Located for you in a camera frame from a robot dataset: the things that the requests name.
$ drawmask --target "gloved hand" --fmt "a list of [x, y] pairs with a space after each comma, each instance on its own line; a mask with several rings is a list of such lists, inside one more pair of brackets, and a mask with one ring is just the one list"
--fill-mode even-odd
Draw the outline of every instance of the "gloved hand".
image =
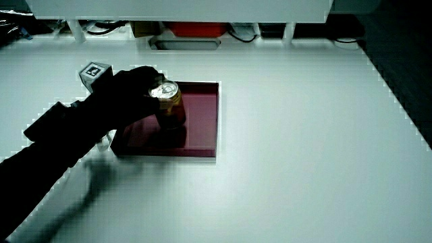
[[164, 78], [152, 67], [120, 71], [103, 80], [84, 101], [76, 101], [71, 107], [58, 102], [24, 131], [24, 135], [79, 159], [108, 131], [172, 107], [169, 99], [148, 96], [150, 86]]
[[108, 80], [101, 80], [94, 92], [74, 107], [106, 131], [118, 129], [166, 108], [167, 99], [149, 97], [149, 88], [165, 76], [152, 67], [120, 71]]

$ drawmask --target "table surface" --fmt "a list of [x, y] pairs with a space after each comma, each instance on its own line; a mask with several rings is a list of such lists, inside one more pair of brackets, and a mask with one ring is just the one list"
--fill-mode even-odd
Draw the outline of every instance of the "table surface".
[[84, 99], [78, 72], [98, 61], [115, 72], [151, 65], [170, 80], [219, 82], [216, 162], [93, 150], [16, 239], [89, 190], [97, 196], [51, 242], [432, 238], [432, 153], [361, 49], [223, 36], [216, 51], [155, 51], [127, 35], [81, 45], [46, 36], [0, 49], [0, 156], [26, 146], [22, 131], [56, 101]]

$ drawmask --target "red object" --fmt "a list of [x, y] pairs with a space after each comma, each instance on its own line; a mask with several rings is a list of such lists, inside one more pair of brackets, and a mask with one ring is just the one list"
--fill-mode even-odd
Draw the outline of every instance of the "red object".
[[111, 144], [117, 156], [216, 157], [219, 84], [177, 83], [186, 111], [184, 125], [162, 130], [152, 115], [119, 129]]
[[166, 22], [165, 25], [178, 37], [216, 38], [227, 32], [226, 23]]

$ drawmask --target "can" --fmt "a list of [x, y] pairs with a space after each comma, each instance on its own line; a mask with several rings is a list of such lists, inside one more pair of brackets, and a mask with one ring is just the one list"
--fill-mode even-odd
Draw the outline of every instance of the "can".
[[172, 108], [160, 110], [156, 113], [156, 119], [163, 129], [176, 129], [183, 126], [186, 121], [186, 112], [182, 92], [176, 82], [161, 80], [149, 88], [148, 94], [155, 98], [171, 99], [174, 102]]

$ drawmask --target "cable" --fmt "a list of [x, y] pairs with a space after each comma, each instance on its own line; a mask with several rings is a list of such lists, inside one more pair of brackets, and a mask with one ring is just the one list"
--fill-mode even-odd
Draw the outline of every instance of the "cable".
[[258, 35], [254, 35], [254, 38], [252, 38], [252, 40], [242, 40], [241, 38], [238, 38], [237, 36], [235, 36], [231, 30], [228, 30], [228, 34], [231, 35], [232, 37], [238, 39], [239, 41], [243, 42], [243, 43], [251, 43]]
[[108, 34], [108, 33], [112, 32], [113, 30], [115, 30], [116, 28], [125, 26], [126, 23], [128, 23], [128, 21], [117, 21], [117, 22], [114, 22], [114, 23], [96, 22], [96, 24], [94, 24], [96, 27], [106, 28], [107, 30], [100, 31], [100, 32], [93, 32], [93, 31], [87, 30], [87, 33], [92, 34], [92, 35]]

